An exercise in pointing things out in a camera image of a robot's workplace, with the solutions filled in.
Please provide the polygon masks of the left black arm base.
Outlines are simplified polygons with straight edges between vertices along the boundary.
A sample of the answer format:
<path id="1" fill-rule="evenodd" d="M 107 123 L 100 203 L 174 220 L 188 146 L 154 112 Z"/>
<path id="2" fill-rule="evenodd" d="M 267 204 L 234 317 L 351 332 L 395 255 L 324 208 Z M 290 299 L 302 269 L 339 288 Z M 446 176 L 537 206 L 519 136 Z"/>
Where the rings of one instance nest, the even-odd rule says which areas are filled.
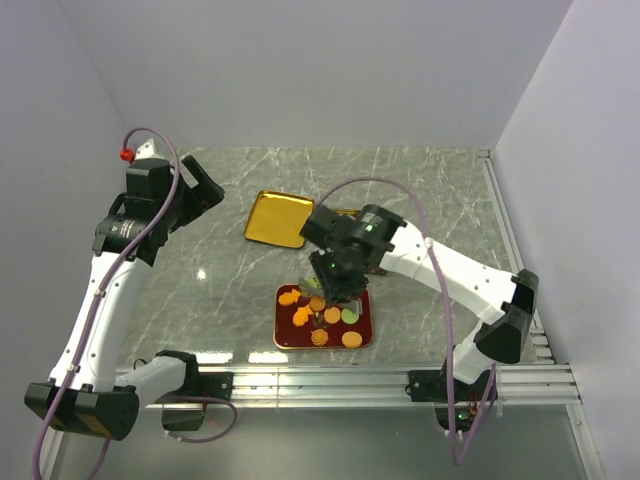
<path id="1" fill-rule="evenodd" d="M 221 439 L 232 431 L 238 421 L 238 409 L 231 403 L 234 374 L 229 372 L 201 374 L 193 385 L 170 392 L 161 399 L 162 427 L 165 435 L 188 444 L 204 444 Z M 209 437 L 185 437 L 183 432 L 197 432 L 205 423 L 210 406 L 227 407 L 229 424 Z"/>

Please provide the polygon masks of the orange fish cookie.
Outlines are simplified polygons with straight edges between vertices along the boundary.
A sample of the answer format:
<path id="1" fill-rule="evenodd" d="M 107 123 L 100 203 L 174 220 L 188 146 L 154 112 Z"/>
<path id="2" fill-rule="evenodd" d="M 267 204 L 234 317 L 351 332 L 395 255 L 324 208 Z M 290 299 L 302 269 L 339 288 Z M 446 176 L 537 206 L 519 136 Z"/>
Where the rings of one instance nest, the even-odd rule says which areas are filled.
<path id="1" fill-rule="evenodd" d="M 288 307 L 297 304 L 301 297 L 301 292 L 297 289 L 285 291 L 278 296 L 277 302 L 280 306 Z"/>
<path id="2" fill-rule="evenodd" d="M 292 323 L 296 327 L 302 327 L 314 315 L 315 312 L 309 306 L 298 307 L 296 312 L 293 314 Z"/>

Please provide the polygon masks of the gold tin lid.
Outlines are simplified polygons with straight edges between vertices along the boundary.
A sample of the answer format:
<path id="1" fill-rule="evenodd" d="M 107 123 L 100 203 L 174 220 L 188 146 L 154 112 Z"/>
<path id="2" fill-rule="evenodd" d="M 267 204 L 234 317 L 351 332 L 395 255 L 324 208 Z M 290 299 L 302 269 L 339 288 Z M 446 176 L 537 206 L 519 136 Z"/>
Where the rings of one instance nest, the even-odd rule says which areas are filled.
<path id="1" fill-rule="evenodd" d="M 262 190 L 249 213 L 244 237 L 275 247 L 302 248 L 305 239 L 300 231 L 314 206 L 315 202 L 310 197 Z"/>

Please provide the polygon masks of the red lacquer tray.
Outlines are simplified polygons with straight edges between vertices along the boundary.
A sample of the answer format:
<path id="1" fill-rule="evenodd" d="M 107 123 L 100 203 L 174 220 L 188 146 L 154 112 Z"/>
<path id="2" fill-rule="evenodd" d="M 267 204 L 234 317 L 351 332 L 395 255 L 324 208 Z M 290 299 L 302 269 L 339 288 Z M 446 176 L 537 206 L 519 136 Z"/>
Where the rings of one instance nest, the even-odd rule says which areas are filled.
<path id="1" fill-rule="evenodd" d="M 336 324 L 328 324 L 324 320 L 324 310 L 330 307 L 338 307 L 342 311 L 343 309 L 347 309 L 349 302 L 333 306 L 326 303 L 324 310 L 321 312 L 315 312 L 315 315 L 311 317 L 304 326 L 296 327 L 292 323 L 293 314 L 296 312 L 298 307 L 309 306 L 311 297 L 304 296 L 301 293 L 301 297 L 297 304 L 288 307 L 280 306 L 277 302 L 278 296 L 291 289 L 297 289 L 300 291 L 299 287 L 296 285 L 285 284 L 280 286 L 276 292 L 273 340 L 278 348 L 284 350 L 346 348 L 342 345 L 341 337 L 347 331 L 356 331 L 362 335 L 363 343 L 359 348 L 368 346 L 373 340 L 373 317 L 368 290 L 365 290 L 360 296 L 362 299 L 363 312 L 355 324 L 346 324 L 342 319 Z M 316 329 L 324 329 L 328 331 L 329 341 L 325 346 L 315 347 L 311 344 L 311 332 Z"/>

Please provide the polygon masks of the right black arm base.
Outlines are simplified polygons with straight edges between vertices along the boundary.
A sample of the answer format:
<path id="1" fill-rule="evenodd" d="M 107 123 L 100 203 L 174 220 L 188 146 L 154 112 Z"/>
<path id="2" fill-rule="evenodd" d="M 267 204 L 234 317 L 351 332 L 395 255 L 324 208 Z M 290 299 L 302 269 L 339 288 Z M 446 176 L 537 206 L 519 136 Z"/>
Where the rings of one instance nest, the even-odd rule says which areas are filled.
<path id="1" fill-rule="evenodd" d="M 467 434 L 472 427 L 480 409 L 485 388 L 489 384 L 490 371 L 484 371 L 478 380 L 467 385 L 458 380 L 454 381 L 454 407 L 456 431 Z M 440 428 L 449 430 L 448 403 L 446 391 L 446 375 L 444 369 L 410 370 L 409 383 L 405 393 L 413 403 L 433 403 L 436 422 Z"/>

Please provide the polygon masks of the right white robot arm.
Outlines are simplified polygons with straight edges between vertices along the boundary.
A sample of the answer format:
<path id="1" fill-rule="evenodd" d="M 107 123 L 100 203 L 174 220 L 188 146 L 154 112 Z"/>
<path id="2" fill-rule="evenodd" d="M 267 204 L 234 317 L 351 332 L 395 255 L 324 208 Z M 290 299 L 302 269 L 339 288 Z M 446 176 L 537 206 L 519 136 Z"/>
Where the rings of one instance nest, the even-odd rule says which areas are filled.
<path id="1" fill-rule="evenodd" d="M 317 248 L 309 260 L 329 304 L 363 293 L 367 269 L 377 267 L 432 288 L 477 317 L 472 331 L 448 346 L 434 401 L 466 400 L 487 385 L 492 367 L 520 362 L 537 303 L 533 272 L 483 265 L 376 205 L 357 217 L 319 206 L 300 234 Z"/>

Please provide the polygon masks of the aluminium front rail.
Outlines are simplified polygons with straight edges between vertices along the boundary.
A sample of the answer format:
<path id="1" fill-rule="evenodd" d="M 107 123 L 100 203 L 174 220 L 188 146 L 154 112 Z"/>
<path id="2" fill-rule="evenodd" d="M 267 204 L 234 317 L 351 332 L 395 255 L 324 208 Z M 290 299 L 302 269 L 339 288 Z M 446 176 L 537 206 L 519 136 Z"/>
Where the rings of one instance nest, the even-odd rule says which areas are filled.
<path id="1" fill-rule="evenodd" d="M 238 408 L 417 407 L 407 394 L 414 365 L 205 365 L 205 374 L 233 375 L 230 401 Z M 499 406 L 579 405 L 573 373 L 563 365 L 497 370 Z"/>

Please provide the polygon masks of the green cookie tin box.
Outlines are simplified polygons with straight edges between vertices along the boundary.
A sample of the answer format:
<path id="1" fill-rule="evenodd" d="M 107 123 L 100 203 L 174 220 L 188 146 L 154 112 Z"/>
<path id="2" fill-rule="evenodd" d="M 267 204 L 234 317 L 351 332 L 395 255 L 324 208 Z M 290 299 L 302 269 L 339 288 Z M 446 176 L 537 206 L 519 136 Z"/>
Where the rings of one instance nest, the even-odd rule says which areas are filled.
<path id="1" fill-rule="evenodd" d="M 352 219 L 356 219 L 360 214 L 360 211 L 357 209 L 334 209 L 334 212 L 338 215 L 346 216 Z M 378 266 L 369 265 L 365 269 L 365 273 L 367 275 L 378 275 L 378 276 L 386 276 L 388 272 Z"/>

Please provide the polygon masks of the round orange cookie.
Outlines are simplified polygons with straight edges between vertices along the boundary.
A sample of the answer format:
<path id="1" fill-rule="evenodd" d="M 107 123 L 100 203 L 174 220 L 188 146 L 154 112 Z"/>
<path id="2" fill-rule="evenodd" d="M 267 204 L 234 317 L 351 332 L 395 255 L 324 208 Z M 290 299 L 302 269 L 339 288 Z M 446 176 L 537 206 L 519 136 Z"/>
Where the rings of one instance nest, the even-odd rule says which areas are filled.
<path id="1" fill-rule="evenodd" d="M 341 320 L 341 310 L 338 307 L 330 307 L 324 310 L 323 316 L 328 324 L 336 324 Z"/>
<path id="2" fill-rule="evenodd" d="M 347 331 L 342 335 L 341 342 L 346 348 L 359 348 L 363 343 L 363 337 L 356 331 Z"/>

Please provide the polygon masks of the swirl cookie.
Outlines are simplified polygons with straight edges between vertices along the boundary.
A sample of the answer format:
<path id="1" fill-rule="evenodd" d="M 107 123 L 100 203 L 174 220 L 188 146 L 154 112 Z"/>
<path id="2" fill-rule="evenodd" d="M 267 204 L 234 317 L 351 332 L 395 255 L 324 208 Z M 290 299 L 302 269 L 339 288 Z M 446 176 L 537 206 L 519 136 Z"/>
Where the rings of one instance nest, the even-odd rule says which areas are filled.
<path id="1" fill-rule="evenodd" d="M 325 346 L 329 341 L 327 330 L 316 329 L 311 332 L 311 344 L 315 347 Z"/>
<path id="2" fill-rule="evenodd" d="M 309 307 L 314 312 L 321 312 L 326 307 L 326 301 L 320 296 L 312 296 L 309 301 Z"/>

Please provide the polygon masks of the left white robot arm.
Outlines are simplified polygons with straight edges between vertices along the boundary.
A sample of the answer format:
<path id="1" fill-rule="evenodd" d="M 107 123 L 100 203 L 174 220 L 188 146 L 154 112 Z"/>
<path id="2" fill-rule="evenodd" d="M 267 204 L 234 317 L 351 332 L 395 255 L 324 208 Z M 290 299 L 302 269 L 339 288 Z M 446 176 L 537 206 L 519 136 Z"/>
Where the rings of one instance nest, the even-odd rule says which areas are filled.
<path id="1" fill-rule="evenodd" d="M 89 284 L 72 334 L 48 379 L 30 384 L 24 396 L 25 405 L 56 430 L 122 440 L 145 406 L 169 394 L 188 402 L 202 392 L 192 353 L 162 350 L 137 372 L 116 372 L 133 307 L 159 249 L 224 198 L 194 157 L 181 165 L 194 186 L 175 178 L 164 159 L 133 161 L 125 192 L 96 228 Z"/>

